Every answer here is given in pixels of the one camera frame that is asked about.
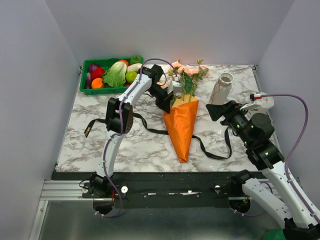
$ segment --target gray floor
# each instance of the gray floor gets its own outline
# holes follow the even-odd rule
[[[262,211],[256,203],[250,213]],[[90,201],[52,201],[41,240],[260,240],[278,229],[268,215],[242,217],[228,208],[126,209],[117,218],[94,215]]]

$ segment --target lime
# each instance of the lime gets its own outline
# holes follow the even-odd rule
[[[125,74],[125,80],[132,84],[134,82],[134,80],[136,79],[138,73],[136,73],[135,71],[128,71],[126,74]]]

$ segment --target green object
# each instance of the green object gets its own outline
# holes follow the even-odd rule
[[[268,231],[262,240],[286,240],[282,229]]]
[[[130,57],[122,57],[122,58],[103,58],[103,59],[88,59],[83,62],[82,67],[82,76],[79,90],[83,92],[85,95],[98,95],[98,94],[121,94],[127,90],[127,86],[118,86],[118,87],[104,87],[104,88],[94,88],[94,89],[85,89],[86,78],[88,73],[88,67],[90,64],[99,64],[104,70],[108,70],[113,64],[118,62],[119,60],[124,59],[128,62],[130,61]]]
[[[132,56],[130,59],[130,65],[132,64],[142,64],[144,62],[144,58],[140,55]]]
[[[128,83],[132,84],[136,80],[137,75],[138,75],[138,73],[136,73],[135,71],[128,71],[125,74],[125,80]]]
[[[126,82],[126,71],[127,65],[123,61],[117,61],[102,74],[103,83],[110,87],[122,87]]]

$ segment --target black strap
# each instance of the black strap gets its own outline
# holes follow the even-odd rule
[[[162,135],[169,135],[168,131],[167,130],[157,130],[157,129],[154,129],[154,128],[148,128],[148,124],[147,124],[147,121],[144,119],[143,116],[141,116],[139,113],[133,113],[133,116],[137,119],[141,119],[142,121],[142,124],[144,126],[145,129],[147,129],[149,132],[151,133],[154,133],[154,134],[162,134]],[[84,131],[84,135],[85,135],[85,138],[88,137],[92,127],[94,126],[95,122],[98,121],[100,123],[103,123],[105,124],[106,123],[106,120],[105,119],[102,119],[102,118],[97,118],[97,119],[94,119],[92,120],[91,122],[89,122],[88,126],[86,127],[85,131]],[[224,156],[218,156],[218,155],[215,155],[215,154],[212,154],[211,152],[208,152],[206,151],[206,148],[201,140],[200,137],[198,136],[195,136],[195,135],[192,135],[192,138],[193,139],[198,139],[200,141],[200,148],[201,150],[204,152],[204,154],[208,157],[208,158],[211,158],[211,159],[217,159],[217,160],[225,160],[225,159],[228,159],[231,157],[232,155],[232,148],[231,148],[231,144],[230,144],[230,138],[229,138],[229,132],[228,132],[228,128],[226,128],[225,132],[224,132],[224,139],[225,139],[225,143],[226,145],[228,146],[229,148],[229,156],[228,157],[224,157]]]

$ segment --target flower bouquet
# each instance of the flower bouquet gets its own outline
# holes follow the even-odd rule
[[[171,100],[170,113],[164,113],[164,123],[180,163],[186,163],[194,132],[199,100],[195,98],[198,81],[209,73],[207,67],[201,66],[202,60],[197,61],[197,67],[189,68],[176,61],[172,63],[179,73],[181,93],[174,92]]]

